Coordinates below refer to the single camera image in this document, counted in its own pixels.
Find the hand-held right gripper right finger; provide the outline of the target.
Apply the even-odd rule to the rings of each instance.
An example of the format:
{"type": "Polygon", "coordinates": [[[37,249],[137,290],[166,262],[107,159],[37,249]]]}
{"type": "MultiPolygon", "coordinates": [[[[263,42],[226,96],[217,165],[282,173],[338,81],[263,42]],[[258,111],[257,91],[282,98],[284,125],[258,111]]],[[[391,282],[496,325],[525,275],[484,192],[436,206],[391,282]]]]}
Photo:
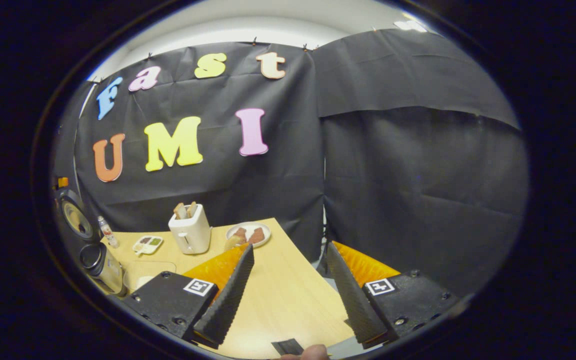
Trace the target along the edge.
{"type": "Polygon", "coordinates": [[[460,300],[418,269],[400,272],[336,241],[327,244],[326,262],[348,324],[364,349],[406,337],[460,300]]]}

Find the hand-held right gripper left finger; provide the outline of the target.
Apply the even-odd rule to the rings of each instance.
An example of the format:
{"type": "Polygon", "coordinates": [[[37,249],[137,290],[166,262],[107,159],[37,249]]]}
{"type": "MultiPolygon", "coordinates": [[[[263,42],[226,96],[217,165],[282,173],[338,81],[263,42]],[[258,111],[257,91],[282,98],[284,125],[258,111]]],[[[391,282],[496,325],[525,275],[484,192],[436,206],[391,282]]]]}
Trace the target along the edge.
{"type": "Polygon", "coordinates": [[[182,275],[160,272],[123,303],[178,338],[218,348],[231,328],[254,264],[253,247],[236,246],[182,275]]]}

